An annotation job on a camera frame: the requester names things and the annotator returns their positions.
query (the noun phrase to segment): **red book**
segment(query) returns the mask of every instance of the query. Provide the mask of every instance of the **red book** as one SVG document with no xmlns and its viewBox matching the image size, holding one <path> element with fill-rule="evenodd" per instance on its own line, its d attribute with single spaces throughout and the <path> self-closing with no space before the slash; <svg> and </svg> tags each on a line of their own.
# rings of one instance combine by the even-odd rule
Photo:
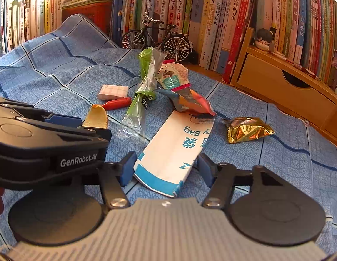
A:
<svg viewBox="0 0 337 261">
<path fill-rule="evenodd" d="M 230 49 L 227 65 L 225 67 L 224 74 L 223 74 L 223 81 L 227 83 L 230 83 L 232 71 L 236 64 L 236 58 L 237 58 L 237 54 L 239 53 L 239 48 L 241 44 L 240 39 L 242 37 L 244 27 L 246 26 L 245 20 L 247 19 L 248 15 L 251 14 L 250 13 L 251 10 L 248 7 L 249 3 L 250 3 L 250 0 L 241 0 L 239 16 L 236 22 L 234 37 L 232 38 L 232 46 Z"/>
<path fill-rule="evenodd" d="M 319 70 L 319 52 L 320 52 L 320 43 L 321 43 L 321 34 L 322 34 L 322 16 L 321 16 L 321 7 L 320 0 L 317 0 L 317 14 L 319 19 L 319 28 L 317 30 L 317 47 L 316 47 L 316 62 L 314 66 L 314 73 L 317 75 Z"/>
</svg>

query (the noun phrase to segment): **red marker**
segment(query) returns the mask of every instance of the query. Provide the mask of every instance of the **red marker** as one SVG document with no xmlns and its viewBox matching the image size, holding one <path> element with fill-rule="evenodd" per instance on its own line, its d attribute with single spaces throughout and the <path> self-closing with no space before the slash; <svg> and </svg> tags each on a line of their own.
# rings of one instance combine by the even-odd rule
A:
<svg viewBox="0 0 337 261">
<path fill-rule="evenodd" d="M 105 108 L 105 110 L 110 111 L 110 110 L 128 107 L 131 105 L 131 102 L 132 102 L 131 97 L 122 98 L 122 99 L 108 101 L 107 103 L 103 104 L 102 107 Z"/>
</svg>

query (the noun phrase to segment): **metal screw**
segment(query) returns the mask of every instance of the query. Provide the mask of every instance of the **metal screw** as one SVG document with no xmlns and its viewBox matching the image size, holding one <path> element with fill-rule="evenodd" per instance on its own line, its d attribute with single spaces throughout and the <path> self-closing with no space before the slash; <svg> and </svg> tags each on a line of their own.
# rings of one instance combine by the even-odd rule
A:
<svg viewBox="0 0 337 261">
<path fill-rule="evenodd" d="M 113 207 L 118 207 L 118 208 L 122 208 L 125 207 L 127 205 L 127 200 L 125 198 L 114 198 L 110 204 Z"/>
<path fill-rule="evenodd" d="M 220 206 L 220 203 L 221 201 L 219 198 L 211 197 L 211 198 L 208 198 L 206 205 L 208 207 L 218 207 Z"/>
</svg>

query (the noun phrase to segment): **pink eraser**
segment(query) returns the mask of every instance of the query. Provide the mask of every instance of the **pink eraser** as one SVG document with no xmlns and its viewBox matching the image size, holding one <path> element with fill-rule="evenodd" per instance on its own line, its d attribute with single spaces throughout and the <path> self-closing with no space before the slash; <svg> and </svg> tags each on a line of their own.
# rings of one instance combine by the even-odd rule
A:
<svg viewBox="0 0 337 261">
<path fill-rule="evenodd" d="M 128 92 L 128 86 L 120 85 L 106 85 L 104 84 L 97 95 L 100 100 L 115 100 L 120 98 L 126 98 Z"/>
</svg>

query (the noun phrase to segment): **wooden drawer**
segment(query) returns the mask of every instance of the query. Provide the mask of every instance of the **wooden drawer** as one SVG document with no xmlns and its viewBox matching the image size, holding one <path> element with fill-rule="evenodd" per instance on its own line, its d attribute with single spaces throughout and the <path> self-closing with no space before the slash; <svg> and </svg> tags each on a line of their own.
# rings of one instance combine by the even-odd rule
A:
<svg viewBox="0 0 337 261">
<path fill-rule="evenodd" d="M 237 82 L 318 127 L 323 125 L 335 106 L 332 101 L 309 85 L 250 54 L 246 56 Z"/>
</svg>

